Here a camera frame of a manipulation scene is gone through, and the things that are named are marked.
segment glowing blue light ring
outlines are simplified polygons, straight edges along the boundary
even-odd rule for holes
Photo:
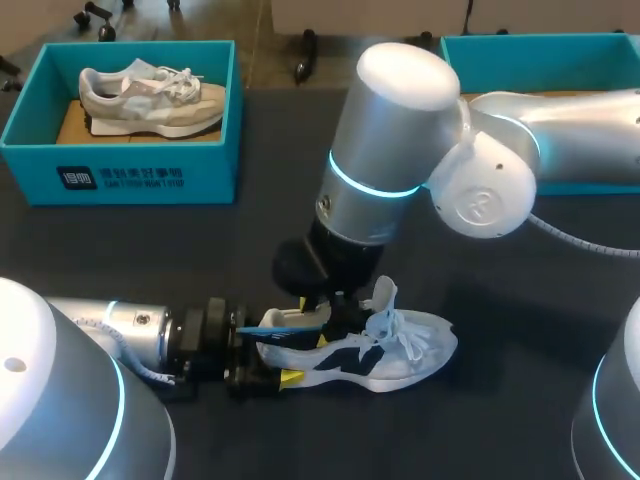
[[[524,123],[515,120],[513,118],[509,118],[509,117],[505,117],[503,115],[491,115],[492,117],[496,117],[496,118],[501,118],[502,120],[506,120],[507,122],[513,123],[514,125],[517,125],[518,127],[524,129],[525,132],[527,132],[529,134],[529,136],[531,137],[531,139],[533,140],[533,143],[535,143],[536,145],[536,150],[538,150],[538,158],[542,159],[542,150],[540,149],[540,144],[538,143],[538,140],[536,139],[536,136],[533,134],[533,132],[531,131],[531,129],[529,127],[527,127]]]
[[[347,184],[351,185],[356,190],[360,190],[361,192],[367,193],[369,195],[373,195],[374,197],[382,197],[382,198],[408,197],[416,193],[421,187],[421,185],[418,185],[417,187],[412,188],[411,190],[406,190],[404,192],[385,192],[382,190],[376,190],[374,188],[367,187],[366,185],[362,185],[361,183],[358,183],[355,180],[349,178],[349,176],[347,176],[346,173],[340,170],[335,160],[333,159],[333,152],[329,152],[329,165],[331,165],[331,168],[333,169],[333,171],[336,172],[336,175],[338,175]]]
[[[104,467],[105,463],[107,463],[109,455],[111,455],[113,447],[116,444],[116,440],[118,439],[118,435],[120,434],[122,419],[124,417],[124,380],[122,379],[122,372],[120,371],[120,367],[118,366],[117,362],[111,357],[109,357],[109,359],[113,363],[113,368],[115,368],[116,375],[118,376],[118,413],[116,414],[116,421],[113,425],[113,431],[111,432],[111,436],[109,437],[107,446],[104,448],[102,455],[100,455],[100,458],[85,480],[95,480],[95,478],[100,474],[100,471]]]
[[[622,468],[624,468],[627,471],[627,473],[634,478],[634,480],[640,480],[640,476],[638,476],[638,474],[633,471],[633,469],[627,464],[627,462],[624,461],[624,459],[620,456],[618,451],[615,449],[615,447],[611,443],[611,440],[609,440],[607,433],[604,431],[602,421],[600,420],[600,413],[598,412],[598,405],[596,404],[596,384],[598,383],[598,373],[600,373],[600,367],[602,366],[602,362],[604,362],[604,357],[602,357],[602,360],[600,360],[600,364],[596,369],[596,374],[593,377],[593,388],[591,390],[591,401],[593,403],[593,413],[595,414],[595,417],[596,417],[596,423],[598,424],[598,428],[600,429],[600,434],[602,435],[604,442],[607,444],[607,447],[609,447],[609,450],[611,450],[611,453],[613,453],[613,456],[615,457],[615,459],[618,460],[618,463],[622,465]]]
[[[109,320],[111,319],[111,312],[113,311],[113,307],[116,306],[116,303],[118,303],[117,300],[113,300],[112,302],[109,302],[109,305],[107,305],[107,309],[104,311],[104,317],[102,317],[102,323],[109,323]]]

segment dark tabletop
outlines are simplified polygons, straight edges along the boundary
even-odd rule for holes
[[[15,96],[0,97],[3,125]],[[310,224],[343,98],[247,92],[228,207],[29,208],[0,164],[0,275],[42,295],[293,307],[271,282],[271,256]],[[531,225],[463,238],[420,197],[379,272],[399,285],[400,307],[453,322],[454,359],[390,394],[329,385],[237,404],[222,384],[205,385],[196,403],[168,406],[176,479],[576,479],[573,411],[640,295],[640,262]],[[639,209],[629,196],[565,197],[538,199],[535,212],[591,241],[640,248]]]

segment blue shoe box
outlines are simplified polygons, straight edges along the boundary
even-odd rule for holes
[[[67,108],[78,98],[80,71],[117,72],[136,58],[191,68],[201,81],[224,85],[220,140],[56,145]],[[9,117],[0,151],[31,205],[228,204],[236,190],[241,120],[234,42],[48,44]]]
[[[458,74],[463,94],[610,91],[640,87],[636,43],[624,33],[471,35],[442,38],[438,54]],[[538,193],[640,193],[640,186],[548,184]]]

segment white cable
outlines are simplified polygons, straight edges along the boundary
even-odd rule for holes
[[[138,356],[135,354],[133,349],[129,346],[124,336],[115,328],[110,327],[106,323],[102,323],[96,320],[86,319],[86,318],[74,318],[73,322],[79,327],[87,326],[97,328],[105,333],[107,333],[111,338],[113,338],[120,349],[122,350],[123,355],[127,358],[128,364],[131,366],[133,371],[140,375],[141,377],[148,378],[150,380],[155,380],[156,382],[166,383],[168,385],[175,385],[175,377],[173,375],[165,375],[163,373],[156,373],[149,370],[147,367],[140,363]]]
[[[582,248],[584,250],[588,250],[590,252],[602,253],[604,255],[609,255],[612,257],[626,257],[626,258],[639,258],[640,250],[625,250],[623,248],[612,248],[605,247],[604,245],[598,245],[597,243],[587,242],[586,240],[582,240],[578,237],[574,237],[573,235],[569,235],[568,233],[563,232],[562,230],[557,229],[556,227],[549,225],[544,220],[539,219],[534,214],[529,214],[529,221],[533,223],[536,227],[541,228],[547,233],[550,233],[554,237],[559,238],[560,240],[564,240],[571,245],[574,245],[578,248]]]

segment shoe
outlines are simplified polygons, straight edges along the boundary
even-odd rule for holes
[[[303,371],[297,388],[333,380],[357,383],[373,392],[413,385],[442,368],[453,355],[458,340],[451,332],[451,324],[443,318],[396,310],[397,291],[389,277],[380,277],[373,298],[364,302],[364,307],[372,312],[365,330],[331,342],[323,335],[328,325],[325,322],[331,315],[326,305],[311,314],[271,309],[252,331],[254,335],[269,337],[269,344],[258,340],[258,352],[270,367]],[[314,338],[316,344],[311,346]],[[288,346],[273,344],[279,340]],[[300,344],[293,347],[296,340]]]
[[[226,95],[224,87],[201,83],[188,68],[178,72],[142,60],[117,73],[85,68],[79,89],[91,134],[166,138],[190,137],[218,123]]]

